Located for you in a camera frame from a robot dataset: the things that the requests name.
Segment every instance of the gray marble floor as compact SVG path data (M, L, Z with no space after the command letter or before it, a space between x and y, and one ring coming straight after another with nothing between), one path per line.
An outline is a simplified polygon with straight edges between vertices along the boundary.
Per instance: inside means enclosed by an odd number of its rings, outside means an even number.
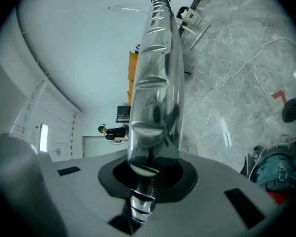
M284 123L282 98L272 97L296 97L296 29L277 0L202 0L197 11L202 21L189 27L210 27L192 50L195 36L182 36L192 73L185 76L182 150L240 171L254 146L282 133L296 138L296 121Z

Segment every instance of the red mark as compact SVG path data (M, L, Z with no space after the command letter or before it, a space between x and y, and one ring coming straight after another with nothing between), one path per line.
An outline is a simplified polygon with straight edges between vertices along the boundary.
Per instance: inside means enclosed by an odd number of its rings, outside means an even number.
M281 97L284 105L286 105L286 103L287 103L285 93L282 90L277 91L276 93L274 93L273 95L271 95L271 97L273 97L274 99L276 99L278 97Z

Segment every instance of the wall light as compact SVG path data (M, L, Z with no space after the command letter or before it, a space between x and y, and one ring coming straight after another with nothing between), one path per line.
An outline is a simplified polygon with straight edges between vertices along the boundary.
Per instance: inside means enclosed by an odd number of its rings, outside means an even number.
M47 134L48 134L48 125L41 124L39 132L39 147L38 151L47 152Z

